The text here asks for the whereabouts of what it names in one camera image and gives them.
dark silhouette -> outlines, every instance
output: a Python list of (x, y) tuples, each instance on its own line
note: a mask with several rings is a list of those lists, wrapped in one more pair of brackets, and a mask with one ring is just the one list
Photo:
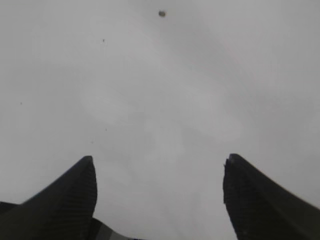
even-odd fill
[(238, 154), (225, 163), (223, 201), (239, 240), (320, 240), (320, 211)]
[(85, 156), (24, 203), (0, 202), (0, 239), (111, 240), (116, 233), (93, 218), (96, 202), (93, 158)]

black curved edge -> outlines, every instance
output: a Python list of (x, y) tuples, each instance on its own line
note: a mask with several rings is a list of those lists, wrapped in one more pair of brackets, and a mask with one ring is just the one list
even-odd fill
[(238, 154), (226, 160), (223, 201), (239, 240), (320, 240), (320, 211)]
[(0, 202), (0, 239), (128, 240), (93, 218), (96, 172), (85, 156), (22, 204)]

curved structure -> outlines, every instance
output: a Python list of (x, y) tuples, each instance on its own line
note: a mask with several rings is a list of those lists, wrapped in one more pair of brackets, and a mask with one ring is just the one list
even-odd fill
[(319, 240), (320, 210), (238, 154), (225, 163), (224, 203), (239, 240)]
[(0, 202), (0, 239), (128, 239), (93, 218), (96, 202), (95, 167), (92, 157), (85, 156), (26, 202)]

pointed tip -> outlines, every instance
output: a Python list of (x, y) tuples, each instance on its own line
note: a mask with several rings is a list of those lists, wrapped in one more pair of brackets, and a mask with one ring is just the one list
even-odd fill
[(0, 237), (85, 239), (96, 202), (93, 158), (85, 156), (38, 194), (0, 215)]

speck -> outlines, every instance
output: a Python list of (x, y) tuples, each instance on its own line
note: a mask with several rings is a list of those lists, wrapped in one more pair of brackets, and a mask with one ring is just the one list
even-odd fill
[(159, 11), (159, 16), (164, 18), (166, 16), (166, 12), (165, 11)]

